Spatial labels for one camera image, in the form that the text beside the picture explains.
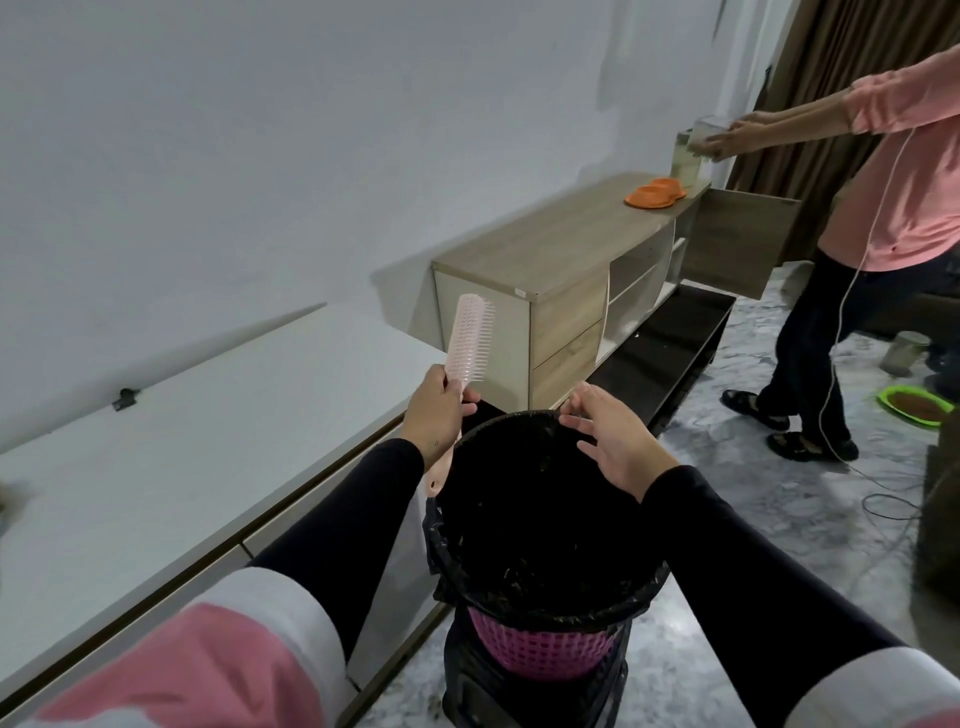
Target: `black sandal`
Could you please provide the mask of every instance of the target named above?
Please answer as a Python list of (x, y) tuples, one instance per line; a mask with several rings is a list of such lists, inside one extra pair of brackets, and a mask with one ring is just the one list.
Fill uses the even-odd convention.
[(800, 432), (784, 432), (780, 435), (768, 435), (767, 447), (780, 457), (793, 460), (797, 463), (828, 462), (849, 463), (860, 456), (860, 450), (853, 440), (845, 440), (833, 446), (821, 446), (816, 443), (819, 452), (810, 449), (807, 441)]
[(720, 395), (720, 403), (738, 415), (753, 417), (761, 425), (766, 425), (770, 427), (770, 429), (775, 429), (779, 432), (785, 432), (790, 429), (789, 417), (775, 417), (773, 415), (763, 414), (756, 409), (755, 406), (750, 404), (750, 397), (756, 397), (756, 395), (753, 392), (745, 392), (742, 389), (728, 389)]

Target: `orange bowl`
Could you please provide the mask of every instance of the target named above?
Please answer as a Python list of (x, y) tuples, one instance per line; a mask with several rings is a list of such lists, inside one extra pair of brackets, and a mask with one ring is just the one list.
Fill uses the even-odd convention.
[(658, 177), (650, 182), (650, 184), (654, 187), (662, 187), (667, 191), (667, 193), (670, 194), (671, 197), (673, 197), (674, 200), (680, 200), (681, 198), (686, 197), (686, 192), (684, 192), (684, 189), (680, 186), (680, 180), (677, 180), (676, 178)]
[(660, 209), (670, 207), (677, 198), (667, 192), (662, 186), (644, 184), (627, 196), (624, 202), (630, 207), (641, 209)]

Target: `black base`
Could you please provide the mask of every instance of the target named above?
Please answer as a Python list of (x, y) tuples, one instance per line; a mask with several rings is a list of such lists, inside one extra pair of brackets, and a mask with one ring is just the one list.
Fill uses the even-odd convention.
[(444, 644), (444, 714), (457, 728), (612, 728), (627, 680), (631, 624), (590, 674), (560, 683), (525, 680), (507, 672), (458, 609)]

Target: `white drawer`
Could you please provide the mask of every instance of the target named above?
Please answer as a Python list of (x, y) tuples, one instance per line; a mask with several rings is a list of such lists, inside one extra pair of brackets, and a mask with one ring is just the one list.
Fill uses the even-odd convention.
[[(399, 432), (400, 427), (398, 425), (380, 438), (377, 443), (382, 443), (384, 440), (395, 437)], [(367, 454), (366, 450), (346, 463), (346, 465), (336, 473), (331, 474), (325, 480), (318, 483), (315, 488), (288, 506), (286, 510), (276, 514), (276, 516), (260, 526), (244, 540), (244, 548), (256, 556), (264, 548), (276, 541), (276, 539), (289, 530), (294, 523), (306, 516), (321, 500), (330, 495), (333, 489), (344, 481), (344, 478), (356, 467), (356, 464), (360, 462), (365, 454)]]
[(437, 605), (433, 599), (437, 577), (430, 575), (426, 565), (425, 513), (426, 495), (418, 487), (347, 664), (347, 675), (361, 690)]
[(126, 652), (139, 642), (140, 638), (186, 606), (191, 599), (205, 592), (227, 574), (243, 569), (249, 562), (250, 556), (247, 552), (240, 546), (235, 546), (40, 692), (13, 709), (12, 713), (0, 718), (0, 728), (10, 728), (25, 720), (58, 694)]

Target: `black garbage bag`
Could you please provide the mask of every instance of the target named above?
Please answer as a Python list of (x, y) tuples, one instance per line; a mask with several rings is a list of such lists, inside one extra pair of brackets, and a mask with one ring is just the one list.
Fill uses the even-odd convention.
[(669, 570), (643, 507), (582, 439), (550, 410), (464, 436), (423, 521), (438, 600), (534, 632), (599, 631), (646, 611)]

